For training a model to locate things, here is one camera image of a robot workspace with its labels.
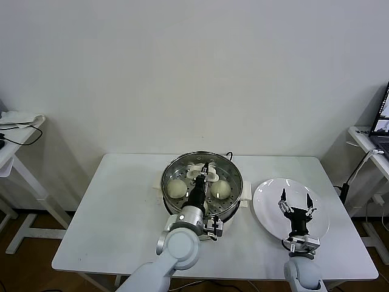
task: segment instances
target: laptop screen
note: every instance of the laptop screen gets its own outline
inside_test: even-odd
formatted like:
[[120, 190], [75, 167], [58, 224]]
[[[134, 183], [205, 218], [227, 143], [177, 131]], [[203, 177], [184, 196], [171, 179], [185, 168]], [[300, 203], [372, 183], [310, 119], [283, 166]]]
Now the laptop screen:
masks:
[[384, 98], [378, 110], [376, 120], [373, 127], [371, 127], [370, 135], [387, 135], [389, 136], [389, 83], [385, 90]]

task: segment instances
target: cable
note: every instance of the cable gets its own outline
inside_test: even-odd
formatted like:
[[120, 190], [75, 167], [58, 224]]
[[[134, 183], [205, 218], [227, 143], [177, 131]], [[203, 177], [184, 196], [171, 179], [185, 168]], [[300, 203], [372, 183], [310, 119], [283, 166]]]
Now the cable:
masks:
[[380, 272], [378, 272], [378, 273], [379, 273], [379, 275], [380, 275], [381, 277], [383, 277], [384, 280], [387, 281], [387, 283], [389, 284], [389, 280], [388, 280], [383, 274], [381, 274]]
[[389, 232], [389, 229], [388, 229], [388, 228], [385, 226], [385, 224], [384, 224], [385, 208], [384, 208], [383, 205], [382, 205], [381, 207], [382, 207], [382, 218], [381, 218], [381, 222], [382, 222], [383, 227], [386, 229], [386, 231]]
[[227, 152], [226, 156], [228, 156], [228, 155], [231, 155], [231, 157], [230, 157], [230, 161], [231, 161], [232, 160], [232, 156], [233, 156], [232, 152], [231, 151]]
[[355, 172], [358, 170], [358, 168], [360, 167], [360, 165], [363, 163], [363, 160], [365, 160], [365, 158], [369, 155], [370, 151], [367, 152], [362, 160], [358, 163], [357, 167], [354, 169], [354, 171], [350, 174], [349, 178], [347, 179], [346, 183], [348, 184], [349, 180], [353, 177], [353, 175], [355, 174]]
[[346, 202], [346, 199], [347, 199], [347, 194], [348, 194], [348, 191], [349, 191], [349, 188], [350, 188], [350, 184], [355, 180], [355, 178], [357, 177], [357, 174], [359, 172], [359, 170], [362, 168], [362, 166], [367, 162], [367, 160], [369, 160], [369, 158], [372, 156], [372, 155], [375, 155], [375, 154], [383, 154], [384, 152], [382, 150], [379, 150], [379, 149], [372, 149], [370, 151], [368, 151], [362, 158], [362, 160], [358, 163], [357, 167], [354, 169], [354, 171], [350, 174], [349, 178], [347, 179], [347, 181], [345, 183], [343, 183], [342, 187], [339, 188], [340, 189], [340, 195], [339, 195], [339, 198], [341, 200], [341, 202], [343, 203], [343, 205], [345, 204]]
[[7, 289], [5, 289], [5, 286], [4, 286], [4, 284], [3, 284], [3, 282], [2, 282], [2, 281], [0, 281], [0, 284], [1, 284], [1, 286], [2, 286], [2, 289], [4, 290], [4, 292], [7, 292]]
[[19, 142], [15, 142], [15, 141], [12, 141], [12, 140], [10, 140], [10, 139], [5, 138], [5, 137], [4, 137], [4, 134], [2, 135], [2, 137], [1, 137], [1, 135], [0, 135], [0, 139], [1, 139], [1, 140], [7, 140], [7, 141], [9, 141], [9, 142], [11, 142], [11, 143], [14, 143], [14, 144], [20, 145], [20, 146], [30, 146], [30, 145], [34, 144], [37, 140], [39, 140], [40, 137], [42, 137], [43, 132], [42, 132], [40, 129], [34, 127], [34, 126], [29, 126], [29, 127], [32, 127], [32, 128], [34, 128], [34, 129], [36, 129], [36, 130], [38, 130], [38, 131], [40, 132], [40, 135], [39, 135], [34, 141], [32, 141], [31, 143], [22, 144], [22, 143], [19, 143]]
[[202, 280], [202, 281], [197, 281], [197, 282], [192, 282], [192, 283], [189, 283], [189, 284], [186, 284], [184, 286], [181, 286], [181, 287], [178, 287], [178, 288], [175, 288], [175, 289], [169, 289], [168, 291], [177, 291], [177, 290], [181, 290], [185, 287], [188, 287], [188, 286], [195, 286], [197, 284], [200, 284], [200, 283], [203, 283], [205, 282], [205, 280]]
[[230, 288], [234, 288], [234, 289], [237, 289], [239, 292], [243, 292], [242, 290], [240, 290], [237, 286], [234, 286], [234, 285], [223, 285], [223, 284], [220, 284], [220, 283], [217, 283], [215, 282], [214, 280], [210, 280], [211, 283], [217, 285], [217, 286], [220, 286], [220, 287], [230, 287]]
[[19, 127], [11, 127], [6, 129], [0, 129], [0, 131], [7, 131], [7, 130], [13, 130], [13, 129], [20, 129]]
[[254, 287], [256, 292], [260, 292], [260, 290], [251, 281], [248, 281], [248, 283], [250, 283], [250, 285]]
[[217, 285], [217, 286], [220, 286], [220, 287], [230, 287], [230, 288], [234, 288], [234, 289], [238, 290], [239, 292], [243, 292], [243, 291], [240, 290], [237, 286], [220, 284], [220, 283], [217, 283], [217, 282], [214, 281], [214, 280], [202, 280], [202, 281], [197, 281], [197, 282], [193, 282], [193, 283], [189, 283], [189, 284], [183, 285], [183, 286], [178, 287], [178, 288], [175, 288], [175, 289], [169, 289], [168, 291], [177, 291], [177, 290], [178, 290], [178, 292], [181, 292], [182, 289], [184, 289], [185, 287], [196, 286], [196, 285], [199, 285], [199, 284], [204, 283], [204, 282], [211, 282], [212, 284]]

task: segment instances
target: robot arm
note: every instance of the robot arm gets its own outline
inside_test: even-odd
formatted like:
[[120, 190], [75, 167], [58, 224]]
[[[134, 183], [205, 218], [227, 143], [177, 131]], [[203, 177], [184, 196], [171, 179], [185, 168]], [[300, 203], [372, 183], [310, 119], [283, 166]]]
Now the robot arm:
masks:
[[285, 263], [284, 275], [292, 292], [327, 292], [320, 268], [313, 262], [320, 241], [310, 237], [306, 227], [316, 210], [311, 197], [307, 194], [307, 210], [290, 207], [286, 202], [284, 189], [278, 205], [284, 216], [291, 221], [292, 232], [287, 240], [282, 241], [282, 245], [290, 251], [290, 260]]
[[177, 269], [189, 269], [199, 259], [199, 237], [190, 229], [177, 228], [165, 239], [165, 249], [154, 263], [140, 266], [119, 287], [119, 292], [166, 292]]
[[154, 263], [145, 263], [119, 287], [118, 292], [166, 292], [176, 270], [191, 268], [199, 259], [199, 237], [222, 236], [223, 222], [217, 216], [203, 223], [208, 164], [195, 179], [194, 189], [178, 215], [171, 215], [157, 242]]

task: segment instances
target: metal pot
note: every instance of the metal pot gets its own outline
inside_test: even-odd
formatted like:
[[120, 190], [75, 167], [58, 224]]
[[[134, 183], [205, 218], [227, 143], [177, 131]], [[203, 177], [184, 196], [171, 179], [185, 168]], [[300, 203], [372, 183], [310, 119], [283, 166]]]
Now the metal pot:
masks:
[[167, 185], [172, 179], [180, 179], [187, 185], [187, 195], [194, 188], [193, 180], [187, 178], [189, 168], [199, 163], [206, 163], [215, 168], [219, 179], [227, 181], [231, 187], [231, 194], [224, 200], [219, 200], [211, 194], [211, 187], [214, 182], [208, 183], [205, 202], [208, 205], [208, 212], [204, 219], [217, 215], [223, 222], [228, 221], [239, 208], [240, 198], [243, 189], [243, 179], [234, 163], [227, 158], [206, 151], [197, 151], [183, 154], [173, 160], [164, 170], [161, 179], [161, 190], [164, 196], [164, 203], [170, 214], [178, 214], [182, 205], [188, 200], [187, 196], [174, 199], [167, 194]]

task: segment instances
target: wooden floor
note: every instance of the wooden floor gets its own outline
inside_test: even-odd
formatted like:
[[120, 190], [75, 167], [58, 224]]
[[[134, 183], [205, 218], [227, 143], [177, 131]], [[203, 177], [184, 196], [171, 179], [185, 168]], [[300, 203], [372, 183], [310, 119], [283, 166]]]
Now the wooden floor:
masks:
[[[58, 289], [63, 292], [90, 292], [99, 291], [89, 282], [85, 282], [75, 273], [58, 272], [51, 268], [51, 261], [55, 251], [60, 245], [59, 240], [25, 239], [18, 252], [14, 255], [5, 254], [5, 249], [16, 233], [17, 229], [25, 219], [22, 214], [17, 220], [10, 220], [8, 225], [0, 234], [0, 280], [7, 289], [7, 292], [41, 292], [48, 289]], [[355, 223], [361, 236], [366, 236], [360, 223]], [[39, 228], [60, 228], [60, 225], [50, 215], [39, 215], [33, 227]], [[374, 227], [389, 248], [389, 232], [385, 231], [380, 223], [374, 223]], [[375, 249], [368, 249], [377, 269], [389, 279], [389, 266], [385, 266]], [[185, 283], [194, 282], [191, 279], [173, 279], [171, 288], [179, 287]], [[243, 292], [255, 292], [253, 287], [246, 281], [218, 281], [224, 285], [235, 285]], [[283, 292], [290, 291], [286, 282], [262, 282], [253, 281], [261, 292]], [[344, 292], [388, 292], [389, 284], [382, 277], [369, 282], [347, 282], [341, 284]], [[213, 283], [202, 283], [195, 287], [186, 287], [182, 292], [205, 292], [225, 291], [237, 292], [234, 288], [219, 287]]]

